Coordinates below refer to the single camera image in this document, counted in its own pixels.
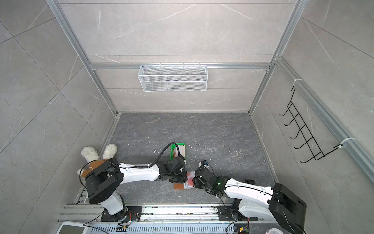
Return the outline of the brown leather card holder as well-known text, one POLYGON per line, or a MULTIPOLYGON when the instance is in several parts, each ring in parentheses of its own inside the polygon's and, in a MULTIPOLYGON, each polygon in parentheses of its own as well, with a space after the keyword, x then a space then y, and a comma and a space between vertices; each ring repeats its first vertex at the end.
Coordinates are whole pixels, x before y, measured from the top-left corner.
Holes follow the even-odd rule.
POLYGON ((186 190, 186 189, 184 189, 184 183, 183 184, 174 184, 174 190, 186 190))

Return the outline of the green plastic card tray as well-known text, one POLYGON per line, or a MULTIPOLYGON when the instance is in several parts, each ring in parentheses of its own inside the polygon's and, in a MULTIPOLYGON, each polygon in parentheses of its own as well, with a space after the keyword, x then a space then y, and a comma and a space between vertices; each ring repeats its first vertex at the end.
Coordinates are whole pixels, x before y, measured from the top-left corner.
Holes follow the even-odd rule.
POLYGON ((176 146, 173 144, 170 148, 170 160, 173 160, 175 157, 181 155, 182 157, 186 157, 186 144, 185 143, 177 143, 178 150, 176 146))

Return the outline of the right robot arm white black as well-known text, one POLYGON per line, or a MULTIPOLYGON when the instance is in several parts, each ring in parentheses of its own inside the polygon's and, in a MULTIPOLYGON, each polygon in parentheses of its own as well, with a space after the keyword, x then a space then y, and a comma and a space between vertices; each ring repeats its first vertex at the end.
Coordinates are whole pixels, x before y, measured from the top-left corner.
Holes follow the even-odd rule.
POLYGON ((286 186, 275 183, 272 187, 257 186, 237 181, 228 176, 215 175, 207 165, 194 173, 194 187, 213 196, 233 199, 233 218, 258 218, 276 221, 292 234, 304 234, 307 204, 286 186))

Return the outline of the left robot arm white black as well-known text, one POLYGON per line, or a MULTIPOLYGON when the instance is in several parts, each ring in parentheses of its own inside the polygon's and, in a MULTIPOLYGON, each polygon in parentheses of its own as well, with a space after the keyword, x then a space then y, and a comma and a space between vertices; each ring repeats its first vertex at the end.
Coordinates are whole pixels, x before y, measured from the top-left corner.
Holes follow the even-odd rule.
POLYGON ((116 215, 126 210, 122 197, 116 192, 120 185, 159 180, 182 184, 187 180, 185 163, 182 156, 153 165, 124 164, 115 158, 106 160, 84 178, 89 203, 100 204, 110 215, 116 215))

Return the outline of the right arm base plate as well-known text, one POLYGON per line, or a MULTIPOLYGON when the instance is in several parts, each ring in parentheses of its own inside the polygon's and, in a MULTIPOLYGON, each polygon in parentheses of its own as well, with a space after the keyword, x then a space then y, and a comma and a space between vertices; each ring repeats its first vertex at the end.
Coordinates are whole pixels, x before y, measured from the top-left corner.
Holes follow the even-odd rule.
POLYGON ((220 221, 258 221, 257 217, 245 217, 239 211, 232 209, 230 206, 218 206, 217 214, 220 221))

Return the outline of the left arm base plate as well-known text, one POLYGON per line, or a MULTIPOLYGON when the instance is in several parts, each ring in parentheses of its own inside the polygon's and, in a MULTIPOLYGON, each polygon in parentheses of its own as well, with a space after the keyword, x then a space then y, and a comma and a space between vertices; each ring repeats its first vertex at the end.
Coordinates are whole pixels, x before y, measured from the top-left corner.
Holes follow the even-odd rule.
POLYGON ((107 209, 101 216, 101 222, 129 222, 139 221, 142 214, 142 206, 127 206, 124 210, 117 214, 109 214, 107 209))

